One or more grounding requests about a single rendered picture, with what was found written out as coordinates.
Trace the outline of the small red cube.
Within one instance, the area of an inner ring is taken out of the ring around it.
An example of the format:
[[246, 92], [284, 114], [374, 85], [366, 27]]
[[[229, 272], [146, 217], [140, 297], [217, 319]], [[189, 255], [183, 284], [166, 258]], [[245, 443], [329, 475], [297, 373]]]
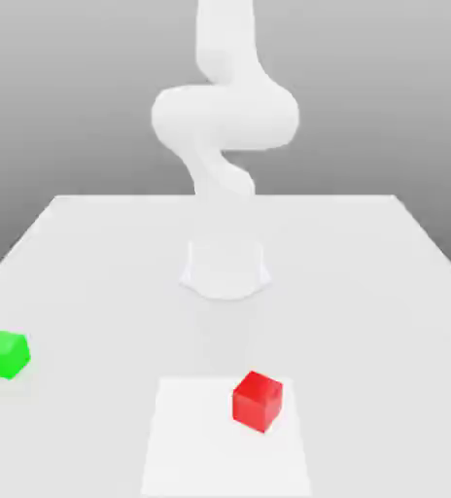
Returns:
[[232, 418], [265, 433], [280, 414], [284, 385], [271, 377], [250, 371], [232, 391]]

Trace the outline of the small green cube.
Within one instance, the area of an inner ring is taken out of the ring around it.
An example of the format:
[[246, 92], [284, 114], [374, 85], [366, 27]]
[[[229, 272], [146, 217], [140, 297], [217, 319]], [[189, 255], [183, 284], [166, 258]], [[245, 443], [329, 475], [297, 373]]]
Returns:
[[0, 377], [13, 379], [29, 362], [31, 354], [23, 334], [0, 331]]

